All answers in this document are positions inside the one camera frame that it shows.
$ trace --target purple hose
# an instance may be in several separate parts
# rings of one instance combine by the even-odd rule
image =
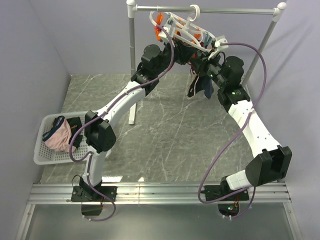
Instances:
[[[261,53],[259,52],[258,49],[256,49],[254,46],[251,46],[247,43],[241,43],[241,42],[228,42],[228,43],[222,43],[221,46],[227,46],[227,45],[240,45],[240,46],[245,46],[245,47],[248,47],[248,48],[251,48],[253,49],[257,54],[258,56],[260,57],[261,61],[262,61],[262,65],[263,65],[263,83],[262,83],[262,88],[261,88],[261,91],[260,91],[260,94],[258,96],[258,98],[256,99],[256,101],[254,102],[254,104],[252,105],[252,108],[254,109],[256,107],[256,105],[258,104],[258,102],[260,101],[264,91],[265,91],[265,87],[266,87],[266,82],[267,82],[267,66],[266,66],[266,62],[263,58],[263,56],[261,55]],[[201,203],[203,204],[211,204],[211,203],[216,203],[218,201],[221,201],[225,198],[228,198],[232,195],[235,195],[241,191],[244,191],[248,188],[241,188],[239,190],[236,190],[228,195],[225,195],[225,196],[222,196],[218,199],[215,199],[215,200],[211,200],[211,201],[205,201],[201,198],[201,190],[202,190],[202,187],[211,171],[211,169],[213,168],[213,166],[216,164],[217,160],[219,159],[219,157],[222,155],[222,153],[229,147],[229,145],[234,141],[236,140],[237,137],[240,136],[240,134],[244,131],[244,129],[246,128],[246,126],[248,125],[249,123],[249,120],[250,120],[250,117],[252,115],[252,112],[250,112],[243,124],[243,126],[240,128],[240,130],[226,143],[226,145],[218,152],[218,154],[212,159],[212,162],[211,164],[209,165],[209,168],[207,169],[207,171],[205,172],[201,182],[200,182],[200,185],[198,187],[198,199]],[[240,214],[238,214],[237,216],[234,216],[232,218],[236,218],[236,217],[239,217],[241,215],[243,215],[250,207],[250,205],[252,204],[253,200],[254,200],[254,197],[255,197],[255,193],[256,193],[256,188],[254,187],[253,188],[253,194],[252,194],[252,198],[248,204],[248,206],[245,208],[244,211],[242,211]]]
[[[131,93],[132,91],[136,90],[136,89],[139,89],[139,88],[142,88],[142,87],[145,87],[149,84],[152,84],[156,81],[158,81],[160,78],[162,78],[167,72],[170,71],[170,69],[172,68],[172,66],[174,65],[174,59],[175,59],[175,50],[174,50],[174,45],[173,45],[173,42],[171,41],[171,37],[170,35],[167,33],[167,31],[160,25],[157,25],[158,28],[160,28],[164,34],[166,35],[166,37],[168,38],[169,40],[169,44],[170,44],[170,48],[171,48],[171,59],[170,59],[170,63],[169,63],[169,66],[162,72],[159,74],[158,77],[156,77],[155,79],[151,80],[151,81],[148,81],[146,83],[143,83],[143,84],[140,84],[138,86],[135,86],[131,89],[129,89],[127,91],[127,93]],[[75,163],[79,163],[81,161],[83,161],[88,155],[89,156],[89,159],[88,159],[88,168],[87,168],[87,177],[86,177],[86,180],[88,182],[88,185],[90,186],[90,188],[96,192],[97,194],[99,194],[101,197],[105,198],[106,200],[108,200],[109,202],[112,203],[113,205],[113,212],[108,216],[108,217],[105,217],[105,218],[102,218],[102,219],[93,219],[93,218],[89,218],[89,217],[85,217],[86,219],[90,220],[90,221],[93,221],[93,222],[101,222],[101,221],[105,221],[105,220],[108,220],[110,219],[116,212],[116,204],[114,201],[112,201],[112,199],[110,199],[109,197],[107,197],[106,195],[102,194],[101,192],[99,192],[98,190],[96,190],[94,188],[94,186],[91,184],[90,182],[90,167],[91,167],[91,161],[92,161],[92,156],[93,156],[93,152],[92,151],[88,151],[82,158],[80,159],[75,159],[74,156],[72,155],[72,146],[74,145],[74,142],[76,140],[76,137],[81,133],[81,131],[83,129],[85,129],[87,126],[89,126],[90,124],[94,123],[95,121],[103,118],[107,112],[109,112],[124,96],[127,95],[127,93],[123,93],[121,94],[118,98],[116,98],[111,104],[110,106],[107,108],[106,112],[103,112],[101,115],[97,116],[96,118],[94,118],[93,120],[87,122],[86,124],[84,124],[78,131],[76,131],[76,133],[74,134],[73,138],[71,139],[71,142],[70,142],[70,147],[69,147],[69,155],[70,155],[70,158],[72,161],[74,161]]]

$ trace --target purple cable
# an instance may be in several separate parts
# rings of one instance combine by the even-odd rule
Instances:
[[[143,83],[143,84],[140,84],[138,86],[135,86],[133,88],[130,88],[127,92],[124,92],[123,94],[121,94],[118,98],[116,98],[111,104],[110,106],[107,108],[107,110],[105,112],[103,112],[102,114],[100,114],[99,116],[97,116],[96,118],[94,118],[93,120],[87,122],[86,124],[84,124],[82,127],[80,127],[80,129],[78,131],[76,131],[76,133],[74,134],[73,138],[71,139],[71,142],[70,142],[70,147],[69,147],[69,155],[70,155],[70,158],[72,161],[74,161],[75,163],[79,163],[81,161],[83,161],[88,155],[89,156],[89,159],[88,159],[88,169],[87,169],[87,177],[86,177],[86,180],[88,182],[88,185],[90,186],[90,188],[96,192],[97,194],[99,194],[101,197],[105,198],[106,200],[108,200],[109,202],[112,203],[113,205],[113,212],[108,216],[108,217],[105,217],[105,218],[102,218],[102,219],[93,219],[93,218],[89,218],[89,217],[85,217],[86,219],[88,219],[89,221],[93,221],[93,222],[101,222],[101,221],[105,221],[105,220],[108,220],[110,219],[116,212],[116,204],[115,202],[110,199],[109,197],[107,197],[106,195],[102,194],[101,192],[99,192],[98,190],[96,190],[94,188],[94,186],[91,184],[90,182],[90,167],[91,167],[91,161],[92,161],[92,156],[93,156],[93,152],[92,151],[88,151],[82,158],[80,159],[75,159],[74,156],[72,155],[72,146],[74,145],[74,142],[76,140],[76,137],[81,133],[81,131],[83,129],[85,129],[87,126],[89,126],[90,124],[94,123],[95,121],[101,119],[102,117],[104,117],[124,96],[126,96],[127,94],[131,93],[132,91],[136,90],[136,89],[139,89],[139,88],[142,88],[142,87],[145,87],[149,84],[152,84],[156,81],[158,81],[160,78],[162,78],[167,72],[170,71],[170,69],[172,68],[172,66],[174,65],[174,59],[175,59],[175,50],[174,50],[174,44],[173,42],[171,41],[171,37],[170,35],[167,33],[167,31],[160,25],[157,25],[158,28],[160,28],[164,34],[166,35],[166,37],[168,38],[168,42],[170,44],[170,48],[171,48],[171,59],[170,59],[170,63],[169,63],[169,66],[162,72],[159,74],[159,76],[157,76],[155,79],[151,80],[151,81],[148,81],[146,83]]]
[[[253,49],[257,54],[258,56],[260,57],[261,61],[262,61],[262,65],[263,65],[263,83],[262,83],[262,88],[261,88],[261,91],[260,91],[260,94],[258,96],[258,98],[256,99],[256,101],[254,102],[254,104],[252,105],[252,108],[254,109],[256,107],[256,105],[258,104],[258,102],[260,101],[264,91],[265,91],[265,87],[266,87],[266,82],[267,82],[267,66],[266,66],[266,62],[263,58],[263,56],[261,55],[261,53],[259,52],[258,49],[256,49],[254,46],[250,45],[250,44],[247,44],[247,43],[241,43],[241,42],[228,42],[228,43],[221,43],[221,46],[227,46],[227,45],[240,45],[240,46],[245,46],[245,47],[248,47],[248,48],[251,48]],[[222,153],[229,147],[229,145],[234,141],[236,140],[237,137],[240,136],[240,134],[244,131],[244,129],[246,128],[246,126],[248,125],[249,123],[249,120],[250,120],[250,117],[252,115],[252,112],[250,112],[243,124],[243,126],[240,128],[240,130],[227,142],[227,144],[218,152],[218,154],[212,159],[212,162],[211,164],[209,165],[209,168],[207,169],[207,171],[205,172],[201,182],[200,182],[200,185],[198,187],[198,199],[201,203],[203,204],[211,204],[211,203],[216,203],[218,201],[221,201],[225,198],[228,198],[232,195],[235,195],[239,192],[242,192],[246,189],[248,189],[248,187],[245,187],[245,188],[241,188],[241,189],[238,189],[232,193],[229,193],[225,196],[222,196],[222,197],[219,197],[218,199],[215,199],[215,200],[211,200],[211,201],[205,201],[201,198],[201,189],[211,171],[211,169],[213,168],[213,166],[216,164],[217,160],[219,159],[219,157],[222,155]],[[245,208],[245,210],[243,210],[240,214],[238,214],[237,216],[234,216],[232,218],[236,218],[236,217],[239,217],[241,215],[243,215],[250,207],[250,205],[252,204],[253,200],[254,200],[254,197],[255,197],[255,193],[256,193],[256,187],[253,188],[253,194],[252,194],[252,198],[248,204],[248,206]]]

